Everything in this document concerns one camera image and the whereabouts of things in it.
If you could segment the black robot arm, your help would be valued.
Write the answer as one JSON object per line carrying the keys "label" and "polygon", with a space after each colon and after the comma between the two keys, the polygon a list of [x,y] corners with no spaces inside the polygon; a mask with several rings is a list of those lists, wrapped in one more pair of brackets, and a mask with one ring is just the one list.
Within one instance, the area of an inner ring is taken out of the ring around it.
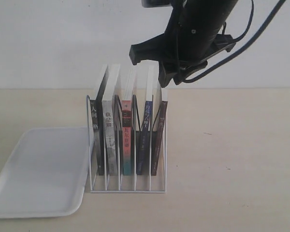
{"label": "black robot arm", "polygon": [[130,47],[133,65],[143,60],[159,63],[158,82],[162,88],[176,85],[204,69],[216,54],[230,52],[235,39],[220,33],[235,0],[144,0],[145,8],[172,6],[164,33]]}

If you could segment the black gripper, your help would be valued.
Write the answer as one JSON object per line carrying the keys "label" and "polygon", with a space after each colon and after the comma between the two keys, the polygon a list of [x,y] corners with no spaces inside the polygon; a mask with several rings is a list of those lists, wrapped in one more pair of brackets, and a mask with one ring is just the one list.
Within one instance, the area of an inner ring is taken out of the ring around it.
{"label": "black gripper", "polygon": [[177,0],[164,34],[130,46],[130,60],[159,61],[158,81],[167,87],[177,85],[204,69],[218,53],[211,50],[217,34],[226,34],[226,20],[235,0]]}

